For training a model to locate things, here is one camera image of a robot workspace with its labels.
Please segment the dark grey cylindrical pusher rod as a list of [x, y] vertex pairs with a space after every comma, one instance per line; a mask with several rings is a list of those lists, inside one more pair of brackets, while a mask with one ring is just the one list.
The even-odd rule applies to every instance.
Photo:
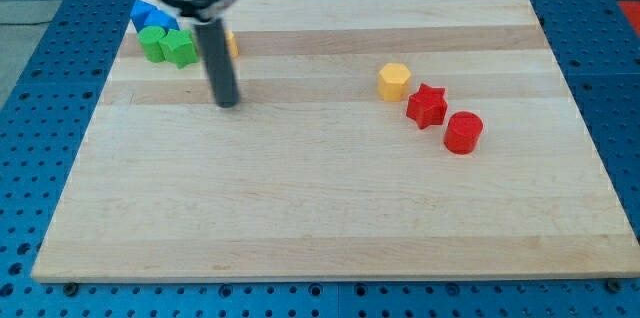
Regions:
[[240, 94], [223, 19], [196, 25], [195, 33], [215, 104], [220, 108], [234, 107]]

